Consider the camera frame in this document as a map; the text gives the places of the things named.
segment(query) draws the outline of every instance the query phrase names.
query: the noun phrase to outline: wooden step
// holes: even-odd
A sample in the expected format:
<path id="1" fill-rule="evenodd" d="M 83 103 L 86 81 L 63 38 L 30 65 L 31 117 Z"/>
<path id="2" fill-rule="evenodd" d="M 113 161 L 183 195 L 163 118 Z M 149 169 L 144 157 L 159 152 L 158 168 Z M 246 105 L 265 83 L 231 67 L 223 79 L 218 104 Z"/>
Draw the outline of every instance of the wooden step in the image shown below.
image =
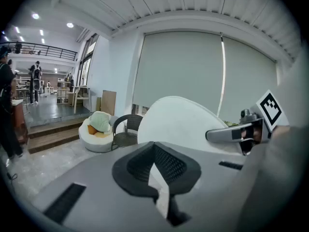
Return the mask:
<path id="1" fill-rule="evenodd" d="M 28 132 L 28 135 L 29 135 L 29 138 L 36 138 L 36 137 L 42 137 L 42 136 L 46 136 L 46 135 L 56 133 L 56 132 L 70 130 L 73 128 L 80 127 L 85 119 L 86 119 L 85 117 L 82 117 L 82 118 L 70 119 L 70 120 L 62 121 L 62 122 L 55 122 L 55 123 L 42 125 L 42 126 L 31 127 Z"/>
<path id="2" fill-rule="evenodd" d="M 28 141 L 28 151 L 30 154 L 33 154 L 77 139 L 79 139 L 78 128 L 55 132 L 42 137 L 30 138 Z"/>

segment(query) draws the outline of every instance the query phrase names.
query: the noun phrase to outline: black slot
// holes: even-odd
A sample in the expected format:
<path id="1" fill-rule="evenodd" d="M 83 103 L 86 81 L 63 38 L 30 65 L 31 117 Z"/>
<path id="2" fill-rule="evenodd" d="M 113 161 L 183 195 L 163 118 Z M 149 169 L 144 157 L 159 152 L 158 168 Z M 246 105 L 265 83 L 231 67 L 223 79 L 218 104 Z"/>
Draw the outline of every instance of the black slot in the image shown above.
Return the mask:
<path id="1" fill-rule="evenodd" d="M 80 198 L 85 186 L 78 184 L 71 184 L 44 212 L 44 214 L 51 220 L 62 223 L 66 216 L 69 214 L 70 210 L 76 204 L 77 200 Z"/>
<path id="2" fill-rule="evenodd" d="M 241 170 L 242 167 L 243 167 L 242 164 L 237 164 L 237 163 L 233 163 L 233 162 L 229 162 L 229 161 L 221 161 L 221 162 L 219 162 L 219 165 L 227 167 L 227 168 L 236 169 L 236 170 Z"/>

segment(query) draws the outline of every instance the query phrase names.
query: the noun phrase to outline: black wicker chair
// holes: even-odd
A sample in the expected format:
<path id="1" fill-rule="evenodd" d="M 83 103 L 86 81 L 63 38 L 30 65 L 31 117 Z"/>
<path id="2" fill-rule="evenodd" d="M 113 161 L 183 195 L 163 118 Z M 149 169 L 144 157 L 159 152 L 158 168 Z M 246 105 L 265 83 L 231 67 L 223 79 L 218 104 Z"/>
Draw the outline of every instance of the black wicker chair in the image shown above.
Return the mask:
<path id="1" fill-rule="evenodd" d="M 130 145 L 137 144 L 137 134 L 128 132 L 127 130 L 129 129 L 129 130 L 138 131 L 140 122 L 142 119 L 143 117 L 140 115 L 129 114 L 129 115 L 124 115 L 115 121 L 113 125 L 113 132 L 112 132 L 113 140 L 112 140 L 111 151 L 113 150 L 112 147 L 114 145 L 118 145 L 121 147 L 127 147 Z M 117 126 L 125 120 L 127 120 L 126 127 L 125 127 L 126 131 L 116 134 Z"/>

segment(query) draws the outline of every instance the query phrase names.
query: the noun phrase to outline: roller blind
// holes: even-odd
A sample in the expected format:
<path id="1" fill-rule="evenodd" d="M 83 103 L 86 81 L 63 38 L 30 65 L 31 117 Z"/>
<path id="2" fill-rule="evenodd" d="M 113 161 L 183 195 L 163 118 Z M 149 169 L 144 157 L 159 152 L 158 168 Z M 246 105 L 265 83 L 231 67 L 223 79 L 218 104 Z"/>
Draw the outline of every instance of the roller blind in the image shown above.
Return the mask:
<path id="1" fill-rule="evenodd" d="M 202 32 L 146 35 L 133 103 L 150 107 L 165 96 L 181 96 L 217 113 L 223 75 L 221 38 Z"/>
<path id="2" fill-rule="evenodd" d="M 224 38 L 226 75 L 219 118 L 239 123 L 240 112 L 250 108 L 277 86 L 275 63 L 264 54 L 238 41 Z"/>

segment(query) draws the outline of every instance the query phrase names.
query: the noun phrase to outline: gray floor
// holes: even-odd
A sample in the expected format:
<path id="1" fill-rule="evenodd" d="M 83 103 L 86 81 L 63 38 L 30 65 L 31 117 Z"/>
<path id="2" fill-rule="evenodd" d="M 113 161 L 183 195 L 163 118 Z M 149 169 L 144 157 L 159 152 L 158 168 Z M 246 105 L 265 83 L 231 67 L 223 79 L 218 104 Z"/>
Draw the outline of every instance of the gray floor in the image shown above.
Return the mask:
<path id="1" fill-rule="evenodd" d="M 30 202 L 48 183 L 81 161 L 96 155 L 99 153 L 86 150 L 80 140 L 31 155 L 24 148 L 24 155 L 13 160 L 8 160 L 6 152 L 0 150 L 1 160 L 11 176 L 17 174 L 17 179 L 13 181 L 16 194 Z"/>
<path id="2" fill-rule="evenodd" d="M 73 116 L 80 116 L 88 114 L 89 110 L 82 105 L 76 106 L 76 114 L 74 114 L 74 107 L 67 104 L 57 104 L 57 95 L 48 95 L 39 97 L 39 104 L 24 106 L 25 120 L 27 124 L 42 125 L 51 122 L 61 121 L 59 118 Z"/>

